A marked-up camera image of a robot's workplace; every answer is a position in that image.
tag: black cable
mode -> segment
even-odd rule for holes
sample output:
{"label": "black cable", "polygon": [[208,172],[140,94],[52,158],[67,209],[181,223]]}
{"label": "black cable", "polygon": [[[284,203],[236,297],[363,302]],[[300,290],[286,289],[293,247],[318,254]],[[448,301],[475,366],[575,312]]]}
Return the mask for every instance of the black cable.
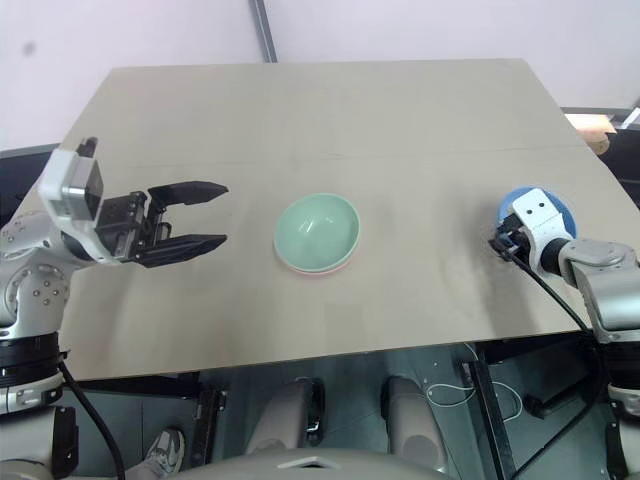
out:
{"label": "black cable", "polygon": [[578,327],[580,327],[580,330],[582,330],[584,333],[591,333],[589,331],[589,328],[585,325],[585,323],[582,321],[580,316],[575,312],[575,310],[572,309],[567,304],[567,302],[565,302],[562,299],[562,297],[560,295],[558,295],[555,292],[555,290],[549,286],[549,284],[547,282],[545,282],[542,278],[540,278],[540,275],[538,275],[536,272],[534,272],[533,269],[529,265],[527,265],[525,262],[520,260],[517,256],[515,256],[514,254],[512,254],[508,250],[504,250],[504,251],[501,251],[499,253],[500,253],[500,255],[502,257],[504,257],[504,258],[506,258],[508,260],[511,260],[513,263],[515,263],[520,268],[520,270],[522,270],[527,275],[529,275],[538,285],[540,285],[542,287],[542,289],[545,292],[547,292],[549,295],[551,295],[551,298],[553,298],[558,303],[558,305],[560,305],[562,307],[562,309],[569,314],[571,319],[574,322],[576,322]]}
{"label": "black cable", "polygon": [[556,433],[553,437],[551,437],[551,439],[547,443],[545,443],[540,450],[534,453],[533,456],[529,458],[529,460],[524,462],[524,464],[516,470],[516,472],[511,477],[511,480],[514,480],[515,478],[522,475],[531,465],[533,465],[533,463],[536,460],[538,460],[542,455],[544,455],[558,440],[560,440],[567,433],[569,433],[569,431],[573,427],[575,427],[578,423],[580,423],[580,421],[584,417],[587,416],[587,414],[591,411],[593,406],[596,404],[596,401],[600,397],[602,393],[602,389],[606,385],[606,382],[605,382],[605,375],[604,375],[604,367],[602,366],[602,361],[600,359],[600,356],[597,350],[595,350],[595,348],[594,348],[594,354],[595,354],[596,362],[598,364],[598,376],[597,376],[597,388],[593,394],[593,397],[589,399],[587,404],[582,408],[582,410],[578,412],[578,414],[575,417],[573,417],[569,421],[569,423],[567,423],[564,427],[562,427],[562,429],[560,429],[558,433]]}
{"label": "black cable", "polygon": [[80,388],[80,385],[78,385],[78,383],[71,376],[71,372],[69,372],[69,369],[67,368],[67,366],[64,364],[63,361],[61,361],[58,364],[58,368],[62,372],[62,376],[64,377],[64,381],[67,383],[67,386],[71,389],[71,391],[74,393],[74,395],[76,396],[80,404],[87,411],[87,413],[91,417],[91,420],[93,420],[93,423],[95,423],[96,427],[98,427],[98,430],[100,430],[100,433],[104,438],[104,441],[107,443],[107,447],[109,447],[109,451],[111,452],[111,456],[113,457],[113,463],[115,463],[115,466],[116,466],[116,477],[118,478],[118,480],[125,480],[124,463],[122,462],[122,455],[120,454],[118,445],[116,444],[116,441],[113,439],[113,436],[109,431],[109,428],[104,423],[104,421],[100,417],[100,414],[97,412],[94,406],[91,405],[91,402],[89,401],[87,396],[84,394],[84,392]]}

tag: white cable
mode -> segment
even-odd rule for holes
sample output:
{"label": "white cable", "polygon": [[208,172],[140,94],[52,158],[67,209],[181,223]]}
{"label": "white cable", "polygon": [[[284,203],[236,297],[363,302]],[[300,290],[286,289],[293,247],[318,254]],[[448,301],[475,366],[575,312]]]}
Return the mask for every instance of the white cable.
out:
{"label": "white cable", "polygon": [[506,388],[507,390],[509,390],[511,393],[513,393],[513,395],[518,399],[518,411],[516,413],[514,413],[513,415],[511,415],[510,417],[507,417],[503,420],[504,423],[507,423],[510,420],[515,420],[516,418],[518,418],[520,415],[522,415],[522,409],[524,408],[524,405],[522,403],[522,397],[518,394],[518,392],[516,392],[512,387],[510,387],[509,385],[507,385],[506,383],[502,383],[502,382],[492,382],[494,385],[500,385],[501,387]]}
{"label": "white cable", "polygon": [[[515,420],[520,415],[522,415],[522,410],[524,408],[524,405],[522,403],[522,397],[520,396],[520,394],[518,392],[516,392],[512,387],[507,385],[506,383],[502,383],[502,382],[491,382],[491,383],[493,383],[494,385],[500,385],[501,387],[506,388],[518,400],[518,411],[516,413],[514,413],[513,415],[511,415],[510,417],[507,417],[507,418],[503,419],[503,422],[507,423],[507,422],[509,422],[511,420]],[[469,392],[470,391],[471,394],[468,395],[467,397],[463,398],[459,402],[455,402],[455,403],[439,403],[439,402],[436,402],[435,400],[433,400],[431,398],[431,395],[433,394],[433,389],[434,388],[441,388],[441,387],[452,388],[454,390],[458,390],[458,391],[461,391],[461,392]],[[459,407],[460,405],[464,405],[469,400],[471,400],[473,398],[473,396],[476,394],[476,389],[475,389],[475,387],[458,387],[457,385],[449,385],[448,383],[434,383],[433,385],[430,385],[426,389],[425,394],[427,396],[427,400],[429,400],[429,402],[432,403],[433,405],[435,405],[436,407],[451,408],[451,407]]]}
{"label": "white cable", "polygon": [[[461,392],[468,392],[469,390],[471,390],[471,395],[469,395],[468,397],[465,397],[463,400],[460,400],[459,402],[456,402],[456,403],[438,403],[431,398],[431,394],[432,394],[431,390],[438,387],[453,388],[454,390],[459,390]],[[433,403],[436,407],[451,408],[451,407],[464,405],[469,400],[471,400],[471,398],[473,398],[473,396],[476,394],[476,389],[474,387],[457,387],[456,385],[449,385],[448,383],[434,383],[433,385],[429,386],[429,388],[427,388],[425,393],[427,395],[427,399],[431,403]]]}
{"label": "white cable", "polygon": [[476,353],[476,351],[473,348],[471,348],[471,345],[469,345],[468,343],[465,342],[464,346],[467,347],[471,353],[473,353],[473,358],[475,358],[476,361],[480,360],[478,358],[478,354]]}

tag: metal frame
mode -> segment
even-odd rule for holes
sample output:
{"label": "metal frame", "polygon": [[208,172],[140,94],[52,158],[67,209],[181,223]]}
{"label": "metal frame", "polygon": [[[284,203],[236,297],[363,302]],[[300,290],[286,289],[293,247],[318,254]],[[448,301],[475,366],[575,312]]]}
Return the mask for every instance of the metal frame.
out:
{"label": "metal frame", "polygon": [[205,386],[198,399],[196,425],[191,446],[191,468],[211,463],[218,414],[226,407],[227,392]]}
{"label": "metal frame", "polygon": [[149,377],[83,380],[78,382],[83,390],[128,395],[153,395],[198,399],[202,385],[197,380],[184,380],[153,375]]}
{"label": "metal frame", "polygon": [[264,61],[266,63],[278,63],[264,0],[249,0],[249,6],[253,14],[253,21],[256,24],[256,34],[258,35],[258,43],[260,43]]}
{"label": "metal frame", "polygon": [[476,345],[478,349],[482,351],[485,362],[493,365],[494,363],[525,355],[529,352],[556,347],[563,343],[573,343],[578,339],[579,337],[576,335],[576,332],[567,332],[536,337],[489,340],[477,343]]}
{"label": "metal frame", "polygon": [[498,480],[511,480],[516,473],[516,466],[513,462],[511,444],[507,429],[502,421],[502,413],[493,389],[489,366],[480,359],[469,362],[471,380],[475,387],[476,396],[480,404],[482,422],[487,432],[487,440],[491,450],[493,465],[496,470]]}

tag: bowl rim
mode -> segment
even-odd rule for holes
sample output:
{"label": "bowl rim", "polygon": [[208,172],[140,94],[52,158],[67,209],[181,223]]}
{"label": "bowl rim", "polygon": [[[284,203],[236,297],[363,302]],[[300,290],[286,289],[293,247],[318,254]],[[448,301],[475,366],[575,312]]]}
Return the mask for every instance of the bowl rim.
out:
{"label": "bowl rim", "polygon": [[[342,201],[344,204],[346,204],[351,209],[351,211],[353,212],[353,214],[356,217],[357,231],[356,231],[355,239],[353,240],[353,243],[351,244],[351,247],[349,247],[349,250],[347,251],[347,253],[345,253],[342,257],[340,257],[340,259],[337,260],[336,262],[334,262],[334,263],[332,263],[330,265],[325,265],[325,266],[320,267],[320,268],[301,268],[300,266],[294,265],[294,264],[292,264],[291,262],[289,262],[286,259],[286,257],[282,254],[282,252],[278,248],[278,244],[277,244],[276,238],[277,238],[277,235],[278,235],[278,230],[279,230],[280,224],[282,223],[282,219],[287,215],[287,212],[289,212],[290,210],[292,210],[293,208],[298,206],[298,204],[302,203],[303,201],[309,200],[310,198],[314,198],[314,197],[332,197],[332,198],[336,198],[336,199]],[[358,214],[358,210],[356,210],[356,207],[354,207],[353,204],[349,200],[344,198],[342,195],[338,195],[337,193],[312,193],[310,195],[305,195],[304,197],[300,197],[297,200],[295,200],[287,208],[285,208],[284,212],[282,212],[280,217],[278,217],[278,221],[276,222],[276,229],[275,229],[275,232],[273,233],[273,248],[276,251],[276,254],[277,254],[278,258],[287,267],[291,268],[292,270],[294,270],[296,272],[299,272],[299,273],[324,273],[324,272],[336,269],[337,267],[339,267],[340,265],[345,263],[349,259],[349,257],[351,257],[351,255],[353,254],[354,250],[356,249],[356,246],[358,245],[358,242],[360,241],[360,232],[361,232],[360,215]]]}

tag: green bowl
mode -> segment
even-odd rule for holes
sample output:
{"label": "green bowl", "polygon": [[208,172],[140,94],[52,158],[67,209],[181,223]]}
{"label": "green bowl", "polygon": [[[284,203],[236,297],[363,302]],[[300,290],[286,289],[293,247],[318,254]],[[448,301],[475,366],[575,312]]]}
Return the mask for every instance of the green bowl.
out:
{"label": "green bowl", "polygon": [[276,226],[273,244],[287,266],[307,273],[335,270],[351,256],[360,219],[346,199],[317,193],[292,203]]}

